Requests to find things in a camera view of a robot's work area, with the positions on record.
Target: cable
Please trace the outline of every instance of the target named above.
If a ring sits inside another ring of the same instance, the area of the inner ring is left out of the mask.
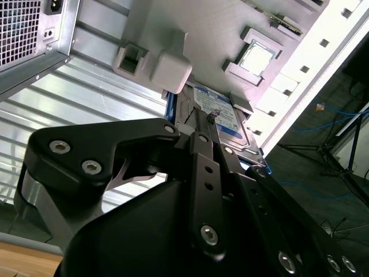
[[[366,226],[369,226],[369,223],[366,223],[366,224],[363,224],[363,225],[359,225],[359,226],[356,226],[356,227],[352,227],[352,228],[343,229],[343,230],[337,230],[336,232],[337,233],[346,232],[346,231],[351,231],[351,230],[355,230],[355,229],[366,227]]]
[[[335,112],[337,112],[339,114],[346,114],[346,115],[356,116],[356,115],[360,115],[360,114],[367,114],[367,113],[369,113],[369,110],[361,111],[359,113],[347,113],[347,112],[341,111],[341,110],[339,110],[339,109],[337,109],[337,108],[335,108],[335,107],[333,107],[333,106],[331,106],[329,104],[321,104],[321,105],[323,105],[324,107],[329,108],[330,110],[335,111]]]
[[[52,237],[51,238],[49,238],[49,239],[47,239],[45,242],[44,242],[44,244],[46,244],[46,243],[48,243],[49,241],[51,241],[52,240]]]
[[[353,103],[353,99],[351,99],[350,101],[348,101],[342,108],[342,110],[345,110],[351,103]],[[328,135],[326,136],[326,138],[324,139],[324,142],[323,142],[323,145],[326,144],[326,142],[328,141],[328,139],[330,138],[330,135],[332,134],[333,130],[334,130],[334,126],[335,126],[335,123],[336,123],[336,120],[338,119],[338,117],[340,116],[339,113],[336,114],[336,116],[334,117],[333,119],[333,124],[332,124],[332,127],[330,128],[329,130],[329,133]]]
[[[7,231],[7,234],[10,234],[10,232],[12,231],[12,228],[14,226],[14,223],[17,221],[17,219],[18,219],[18,214],[15,215],[13,221],[11,222],[10,227],[9,227],[9,229]]]
[[[292,186],[298,186],[298,187],[303,188],[306,191],[308,191],[315,198],[324,199],[324,200],[341,200],[341,199],[344,199],[346,197],[349,197],[349,196],[352,196],[353,195],[353,193],[350,192],[350,193],[346,193],[344,195],[337,196],[337,197],[328,197],[328,196],[324,196],[324,195],[319,194],[314,189],[308,187],[305,184],[299,183],[299,182],[289,182],[289,181],[287,182],[287,181],[283,181],[283,182],[278,182],[278,184],[287,184],[287,185],[292,185]]]
[[[365,183],[366,179],[367,179],[367,176],[368,176],[368,173],[369,173],[369,169],[367,170],[367,172],[365,173],[364,175],[364,180],[363,180],[363,183]]]
[[[346,220],[347,220],[347,217],[342,218],[342,219],[341,219],[341,221],[339,222],[339,224],[337,224],[337,225],[335,226],[335,228],[334,228],[334,229],[333,229],[333,231],[332,231],[333,236],[334,236],[334,233],[336,232],[337,228],[338,228],[342,223],[344,223]]]
[[[351,116],[351,117],[346,117],[346,118],[340,119],[340,120],[338,120],[338,121],[333,121],[333,122],[331,122],[331,123],[327,123],[327,124],[324,124],[324,125],[321,125],[321,126],[318,126],[318,127],[315,127],[315,128],[311,128],[311,129],[298,129],[298,128],[293,128],[293,129],[294,129],[294,131],[296,131],[296,132],[302,132],[302,133],[304,133],[304,132],[312,132],[312,131],[315,131],[315,130],[319,130],[319,129],[325,128],[325,127],[327,127],[327,126],[329,126],[329,125],[332,125],[332,124],[335,124],[335,123],[338,123],[338,122],[342,122],[342,121],[345,121],[345,120],[351,119],[351,118],[353,118],[353,117],[354,117],[354,115],[353,115],[353,116]]]

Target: blue hard drive label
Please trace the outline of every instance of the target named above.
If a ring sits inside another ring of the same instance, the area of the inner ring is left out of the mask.
[[[205,88],[195,87],[194,99],[201,110],[207,114],[214,110],[220,110],[220,115],[215,120],[218,130],[238,139],[243,138],[239,133],[238,122],[229,98]]]

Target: metal frame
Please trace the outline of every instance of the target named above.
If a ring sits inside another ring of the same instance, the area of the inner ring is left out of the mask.
[[[310,162],[313,162],[313,163],[315,163],[315,164],[317,164],[317,165],[319,165],[323,168],[334,171],[335,174],[322,174],[322,175],[327,176],[327,177],[339,177],[339,178],[341,178],[345,182],[346,186],[351,190],[351,192],[369,208],[369,196],[368,196],[368,194],[365,193],[365,191],[351,177],[351,174],[353,173],[352,166],[353,166],[353,161],[355,159],[356,146],[357,146],[357,141],[358,141],[359,134],[360,134],[360,127],[362,125],[362,119],[363,119],[363,115],[360,115],[356,119],[354,124],[352,124],[349,128],[346,128],[345,131],[343,133],[341,133],[338,137],[333,137],[326,144],[321,145],[321,146],[318,146],[318,145],[285,145],[285,144],[280,144],[280,143],[278,143],[277,145],[279,147],[281,147],[282,149],[284,149],[284,150],[287,150],[287,151],[289,151],[289,152],[291,152],[291,153],[293,153],[297,156],[300,156],[303,159],[306,159]],[[330,151],[353,128],[355,128],[355,134],[354,134],[353,144],[352,144],[352,148],[351,148],[350,160],[349,160],[349,164],[348,164],[347,169],[345,169],[334,158],[334,156],[331,154]],[[321,161],[313,159],[313,158],[311,158],[311,157],[309,157],[309,156],[307,156],[303,153],[300,153],[298,150],[317,151],[321,155],[323,160],[325,160],[325,158],[327,158],[333,164],[333,166],[328,164],[328,162],[322,163]]]
[[[40,52],[41,49],[38,49],[39,52],[36,57],[14,65],[0,73],[2,80],[0,82],[0,101],[11,97],[70,61],[69,53],[79,4],[80,0],[64,0],[59,39],[48,44],[48,49],[46,49],[44,43],[41,43],[43,53]],[[38,35],[43,36],[40,33],[43,34],[43,30],[38,30]]]

